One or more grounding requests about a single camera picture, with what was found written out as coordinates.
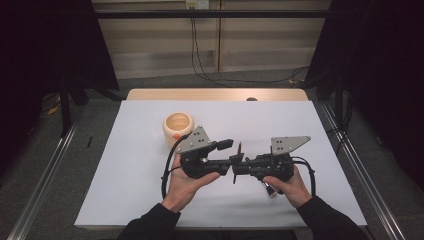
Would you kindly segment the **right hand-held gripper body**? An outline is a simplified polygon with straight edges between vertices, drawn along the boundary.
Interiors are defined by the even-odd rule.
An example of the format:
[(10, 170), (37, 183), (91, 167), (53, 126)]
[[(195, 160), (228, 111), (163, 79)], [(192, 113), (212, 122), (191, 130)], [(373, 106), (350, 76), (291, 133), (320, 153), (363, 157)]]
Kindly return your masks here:
[(294, 160), (290, 153), (310, 140), (310, 136), (272, 137), (269, 153), (247, 160), (248, 173), (259, 181), (273, 176), (287, 182), (294, 175)]

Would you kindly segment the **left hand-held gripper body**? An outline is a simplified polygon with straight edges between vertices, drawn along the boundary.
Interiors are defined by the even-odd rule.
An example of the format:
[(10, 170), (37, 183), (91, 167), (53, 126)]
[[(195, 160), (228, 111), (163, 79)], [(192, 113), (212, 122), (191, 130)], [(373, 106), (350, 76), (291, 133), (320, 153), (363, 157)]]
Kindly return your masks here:
[(177, 153), (181, 157), (181, 167), (188, 177), (199, 179), (216, 172), (214, 170), (215, 160), (210, 160), (208, 155), (210, 152), (218, 150), (218, 142), (210, 140), (204, 128), (198, 126), (179, 144)]

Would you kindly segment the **cream ribbed cup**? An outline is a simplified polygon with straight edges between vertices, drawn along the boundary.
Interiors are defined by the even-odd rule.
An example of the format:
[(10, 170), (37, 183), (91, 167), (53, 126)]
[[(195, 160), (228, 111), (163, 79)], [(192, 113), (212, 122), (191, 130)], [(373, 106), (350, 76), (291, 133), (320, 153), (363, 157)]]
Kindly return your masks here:
[(165, 118), (162, 128), (165, 141), (172, 148), (177, 140), (194, 129), (194, 120), (187, 113), (176, 112)]

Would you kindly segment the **person's right hand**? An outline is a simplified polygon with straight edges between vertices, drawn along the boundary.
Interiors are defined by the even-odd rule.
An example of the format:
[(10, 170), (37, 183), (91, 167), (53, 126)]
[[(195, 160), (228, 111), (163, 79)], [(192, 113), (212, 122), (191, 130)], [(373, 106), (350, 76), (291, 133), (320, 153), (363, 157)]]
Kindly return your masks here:
[(273, 176), (266, 176), (263, 181), (271, 185), (275, 190), (282, 191), (294, 208), (303, 206), (312, 198), (297, 167), (294, 167), (294, 175), (287, 182), (283, 182)]

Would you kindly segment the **person's left hand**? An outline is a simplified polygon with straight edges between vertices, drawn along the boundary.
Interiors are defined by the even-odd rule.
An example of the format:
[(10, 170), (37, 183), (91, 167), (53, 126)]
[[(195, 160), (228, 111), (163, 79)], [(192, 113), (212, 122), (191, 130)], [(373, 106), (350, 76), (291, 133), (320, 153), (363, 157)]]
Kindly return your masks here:
[(179, 154), (174, 156), (169, 189), (166, 197), (161, 202), (166, 209), (174, 213), (183, 210), (192, 201), (200, 188), (220, 177), (219, 173), (213, 172), (199, 179), (190, 178), (179, 168), (180, 159)]

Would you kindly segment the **light wooden table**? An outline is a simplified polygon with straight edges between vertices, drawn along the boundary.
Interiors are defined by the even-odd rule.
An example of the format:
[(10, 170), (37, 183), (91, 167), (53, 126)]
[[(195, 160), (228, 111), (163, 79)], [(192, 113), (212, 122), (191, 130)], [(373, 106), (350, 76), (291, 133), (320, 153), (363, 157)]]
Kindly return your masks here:
[(128, 100), (190, 101), (307, 101), (301, 89), (284, 88), (139, 88), (129, 91)]

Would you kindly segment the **black metal stand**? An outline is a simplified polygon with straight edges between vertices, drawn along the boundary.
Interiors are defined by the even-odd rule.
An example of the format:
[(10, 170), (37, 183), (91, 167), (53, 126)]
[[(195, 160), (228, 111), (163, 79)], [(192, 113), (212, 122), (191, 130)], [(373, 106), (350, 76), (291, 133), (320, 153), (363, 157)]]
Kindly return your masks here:
[(335, 90), (335, 117), (337, 127), (344, 129), (343, 124), (343, 79), (340, 74), (337, 75), (337, 85)]
[(60, 82), (60, 106), (61, 106), (61, 114), (62, 114), (62, 133), (61, 136), (65, 137), (67, 132), (69, 131), (71, 127), (71, 114), (70, 114), (70, 107), (69, 107), (69, 95), (68, 95), (68, 89), (66, 86), (66, 78), (63, 77)]

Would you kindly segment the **white table mat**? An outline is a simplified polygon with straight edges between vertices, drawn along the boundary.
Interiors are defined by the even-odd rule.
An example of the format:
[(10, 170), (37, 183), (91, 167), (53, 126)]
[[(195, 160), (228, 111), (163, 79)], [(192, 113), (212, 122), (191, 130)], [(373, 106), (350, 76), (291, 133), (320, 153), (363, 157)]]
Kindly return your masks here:
[[(161, 177), (169, 154), (162, 124), (172, 113), (189, 114), (215, 141), (233, 139), (230, 149), (213, 151), (212, 159), (237, 152), (253, 158), (269, 152), (272, 137), (310, 136), (295, 150), (315, 173), (301, 167), (306, 183), (319, 197), (358, 225), (366, 220), (327, 134), (310, 101), (165, 101), (129, 100), (121, 104), (76, 226), (121, 227), (160, 202)], [(184, 208), (180, 229), (298, 228), (304, 222), (283, 195), (270, 198), (252, 176), (220, 177), (201, 188)]]

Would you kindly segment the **black horizontal bar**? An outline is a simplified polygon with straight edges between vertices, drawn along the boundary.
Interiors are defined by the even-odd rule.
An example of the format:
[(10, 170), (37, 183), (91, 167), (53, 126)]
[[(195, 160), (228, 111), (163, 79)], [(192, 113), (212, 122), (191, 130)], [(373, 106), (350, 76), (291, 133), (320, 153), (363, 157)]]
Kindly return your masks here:
[(171, 18), (325, 18), (326, 10), (157, 10), (95, 12), (98, 19), (171, 19)]

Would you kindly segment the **black curtain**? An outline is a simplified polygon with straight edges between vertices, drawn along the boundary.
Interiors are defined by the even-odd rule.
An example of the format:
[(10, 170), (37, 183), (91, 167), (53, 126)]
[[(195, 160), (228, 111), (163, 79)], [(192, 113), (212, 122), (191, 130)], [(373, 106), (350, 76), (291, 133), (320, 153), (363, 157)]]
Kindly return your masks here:
[(119, 88), (92, 0), (0, 0), (0, 175), (50, 93)]
[(306, 82), (341, 84), (424, 191), (424, 0), (331, 0)]

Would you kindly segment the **metal floor rail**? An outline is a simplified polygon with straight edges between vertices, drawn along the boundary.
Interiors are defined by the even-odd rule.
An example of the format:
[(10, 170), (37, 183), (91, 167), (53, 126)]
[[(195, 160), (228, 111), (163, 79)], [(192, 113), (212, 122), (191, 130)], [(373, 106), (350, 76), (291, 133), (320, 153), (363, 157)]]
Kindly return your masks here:
[(73, 136), (76, 129), (81, 121), (82, 115), (85, 111), (85, 106), (78, 107), (72, 123), (69, 129), (65, 132), (65, 135), (60, 138), (53, 155), (50, 157), (48, 165), (43, 172), (42, 177), (37, 183), (37, 186), (31, 197), (29, 198), (24, 209), (20, 213), (17, 221), (14, 224), (9, 236), (6, 240), (25, 240), (29, 230), (42, 206), (42, 203), (46, 197), (47, 191), (50, 188), (53, 177), (56, 174), (62, 159), (64, 158), (66, 151), (72, 142)]
[(396, 218), (376, 188), (348, 135), (337, 125), (334, 110), (329, 103), (321, 103), (321, 106), (389, 239), (406, 240)]

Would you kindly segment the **white wall socket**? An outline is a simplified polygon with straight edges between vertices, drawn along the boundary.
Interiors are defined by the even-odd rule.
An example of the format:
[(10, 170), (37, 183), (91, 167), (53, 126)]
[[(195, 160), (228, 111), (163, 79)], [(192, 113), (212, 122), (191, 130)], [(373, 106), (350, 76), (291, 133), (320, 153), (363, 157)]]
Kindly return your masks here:
[(209, 0), (185, 0), (186, 8), (189, 10), (208, 10)]

